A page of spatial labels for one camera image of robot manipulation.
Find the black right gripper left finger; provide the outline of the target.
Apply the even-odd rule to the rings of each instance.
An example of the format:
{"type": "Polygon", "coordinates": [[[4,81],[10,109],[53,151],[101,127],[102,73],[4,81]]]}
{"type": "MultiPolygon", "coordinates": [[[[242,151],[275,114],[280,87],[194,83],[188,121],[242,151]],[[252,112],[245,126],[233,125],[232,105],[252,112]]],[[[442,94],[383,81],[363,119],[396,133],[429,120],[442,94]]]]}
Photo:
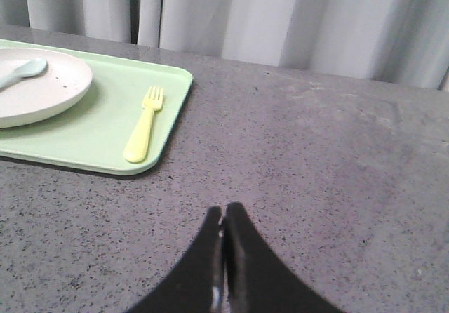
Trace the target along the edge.
{"type": "Polygon", "coordinates": [[[221,312],[224,293],[222,210],[211,207],[190,247],[130,312],[221,312]]]}

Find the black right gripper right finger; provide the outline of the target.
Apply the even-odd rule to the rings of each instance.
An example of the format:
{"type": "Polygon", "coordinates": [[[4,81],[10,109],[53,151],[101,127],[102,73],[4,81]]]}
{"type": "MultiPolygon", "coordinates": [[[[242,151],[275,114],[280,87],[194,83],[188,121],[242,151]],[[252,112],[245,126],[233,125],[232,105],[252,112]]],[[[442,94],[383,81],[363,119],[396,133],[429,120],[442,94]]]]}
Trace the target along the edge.
{"type": "Polygon", "coordinates": [[[243,204],[227,206],[224,254],[232,312],[340,312],[287,268],[243,204]]]}

